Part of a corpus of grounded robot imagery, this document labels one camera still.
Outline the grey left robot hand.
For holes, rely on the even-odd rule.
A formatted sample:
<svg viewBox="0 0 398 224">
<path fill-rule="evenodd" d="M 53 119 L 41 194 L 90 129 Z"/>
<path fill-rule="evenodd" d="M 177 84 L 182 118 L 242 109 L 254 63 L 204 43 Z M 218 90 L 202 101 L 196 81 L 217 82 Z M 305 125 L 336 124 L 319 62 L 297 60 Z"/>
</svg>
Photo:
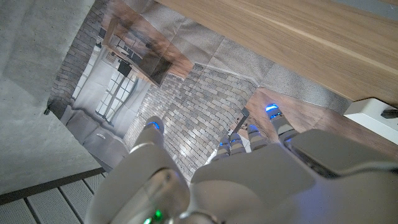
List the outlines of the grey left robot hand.
<svg viewBox="0 0 398 224">
<path fill-rule="evenodd" d="M 164 125 L 146 121 L 104 179 L 87 223 L 396 223 L 397 161 L 356 141 L 296 131 L 275 104 L 265 111 L 279 142 L 248 127 L 232 134 L 186 182 L 164 149 Z"/>
</svg>

